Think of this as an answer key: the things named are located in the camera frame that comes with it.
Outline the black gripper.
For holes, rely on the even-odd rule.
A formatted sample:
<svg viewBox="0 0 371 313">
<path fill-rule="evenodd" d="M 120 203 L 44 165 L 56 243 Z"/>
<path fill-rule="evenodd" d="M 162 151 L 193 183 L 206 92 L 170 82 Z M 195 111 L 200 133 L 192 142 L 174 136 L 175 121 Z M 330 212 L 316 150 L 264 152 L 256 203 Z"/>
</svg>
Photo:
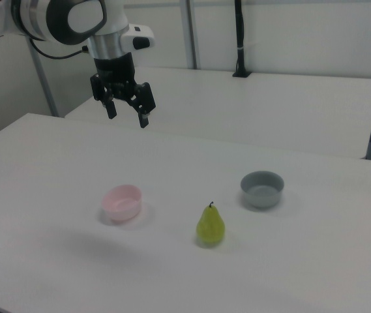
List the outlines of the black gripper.
<svg viewBox="0 0 371 313">
<path fill-rule="evenodd" d="M 106 109 L 108 118 L 117 116 L 113 97 L 124 100 L 135 109 L 141 128 L 149 124 L 149 115 L 156 108 L 149 83 L 137 84 L 131 53 L 115 59 L 94 59 L 97 74 L 90 77 L 93 98 Z"/>
</svg>

